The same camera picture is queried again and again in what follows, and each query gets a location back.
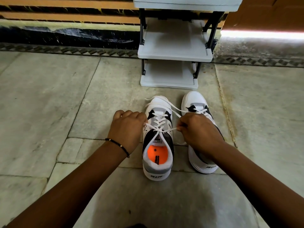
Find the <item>person's left hand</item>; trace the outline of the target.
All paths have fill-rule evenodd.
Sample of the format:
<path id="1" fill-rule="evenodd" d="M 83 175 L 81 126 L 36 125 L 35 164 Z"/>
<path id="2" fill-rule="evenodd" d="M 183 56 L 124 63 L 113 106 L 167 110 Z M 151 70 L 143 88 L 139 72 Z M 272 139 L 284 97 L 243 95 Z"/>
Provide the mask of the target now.
<path id="1" fill-rule="evenodd" d="M 112 120 L 106 140 L 121 147 L 129 157 L 139 144 L 144 125 L 114 125 Z"/>

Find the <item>person's right hand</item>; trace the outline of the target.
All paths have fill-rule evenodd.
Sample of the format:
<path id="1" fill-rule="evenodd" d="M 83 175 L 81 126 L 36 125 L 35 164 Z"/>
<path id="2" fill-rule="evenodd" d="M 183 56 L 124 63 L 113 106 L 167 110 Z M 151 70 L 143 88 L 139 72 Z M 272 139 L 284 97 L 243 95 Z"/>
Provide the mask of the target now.
<path id="1" fill-rule="evenodd" d="M 203 114 L 197 114 L 197 127 L 192 132 L 182 133 L 184 141 L 194 150 L 212 159 L 213 155 L 225 144 L 217 127 Z"/>

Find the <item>white sneaker with orange insole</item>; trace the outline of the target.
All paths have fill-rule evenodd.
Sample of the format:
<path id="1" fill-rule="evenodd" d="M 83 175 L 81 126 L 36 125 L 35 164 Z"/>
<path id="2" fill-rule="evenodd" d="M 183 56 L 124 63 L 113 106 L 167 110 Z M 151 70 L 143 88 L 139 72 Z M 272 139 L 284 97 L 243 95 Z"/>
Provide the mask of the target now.
<path id="1" fill-rule="evenodd" d="M 142 164 L 145 176 L 152 181 L 165 180 L 171 173 L 174 160 L 172 110 L 175 107 L 166 97 L 154 96 L 146 105 L 147 123 L 143 127 Z"/>

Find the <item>person's right forearm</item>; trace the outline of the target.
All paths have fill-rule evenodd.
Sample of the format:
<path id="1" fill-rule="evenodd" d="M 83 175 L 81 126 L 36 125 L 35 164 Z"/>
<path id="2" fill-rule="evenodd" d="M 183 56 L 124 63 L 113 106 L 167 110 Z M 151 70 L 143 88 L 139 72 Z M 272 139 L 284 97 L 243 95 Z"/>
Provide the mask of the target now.
<path id="1" fill-rule="evenodd" d="M 211 159 L 240 188 L 270 228 L 304 228 L 304 198 L 225 143 Z"/>

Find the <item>person's left forearm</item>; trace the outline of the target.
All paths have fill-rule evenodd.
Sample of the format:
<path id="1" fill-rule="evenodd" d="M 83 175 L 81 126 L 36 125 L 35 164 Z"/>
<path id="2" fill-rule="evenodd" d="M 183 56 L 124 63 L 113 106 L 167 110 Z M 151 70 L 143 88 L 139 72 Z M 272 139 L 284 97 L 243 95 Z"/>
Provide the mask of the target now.
<path id="1" fill-rule="evenodd" d="M 72 228 L 104 181 L 126 158 L 121 147 L 105 141 L 6 228 Z"/>

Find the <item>grey plastic shoe rack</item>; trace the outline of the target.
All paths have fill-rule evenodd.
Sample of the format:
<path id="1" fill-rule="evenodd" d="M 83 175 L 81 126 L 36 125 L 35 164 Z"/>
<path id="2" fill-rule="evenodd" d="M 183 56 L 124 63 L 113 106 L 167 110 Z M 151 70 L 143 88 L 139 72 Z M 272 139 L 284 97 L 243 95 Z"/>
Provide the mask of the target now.
<path id="1" fill-rule="evenodd" d="M 216 29 L 243 0 L 133 0 L 139 9 L 142 87 L 197 90 L 213 60 Z"/>

